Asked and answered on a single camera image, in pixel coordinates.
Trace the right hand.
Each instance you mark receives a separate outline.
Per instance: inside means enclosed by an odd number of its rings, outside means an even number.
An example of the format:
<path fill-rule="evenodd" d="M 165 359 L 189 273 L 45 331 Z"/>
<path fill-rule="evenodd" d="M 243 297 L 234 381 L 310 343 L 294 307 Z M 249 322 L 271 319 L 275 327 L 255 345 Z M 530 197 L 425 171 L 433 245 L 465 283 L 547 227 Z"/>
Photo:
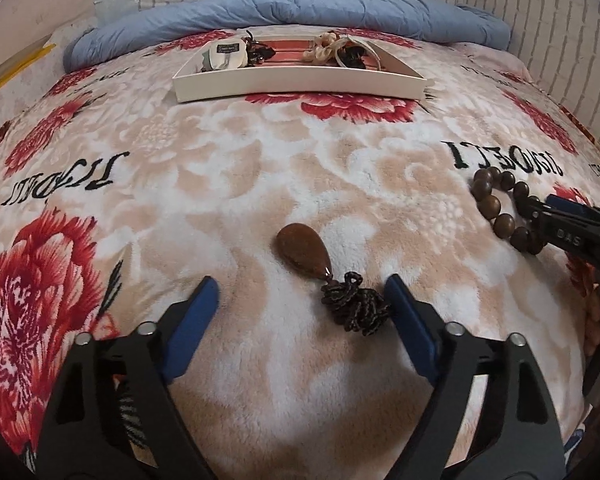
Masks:
<path fill-rule="evenodd" d="M 600 283 L 594 268 L 587 266 L 583 274 L 585 296 L 584 354 L 590 358 L 600 345 Z"/>

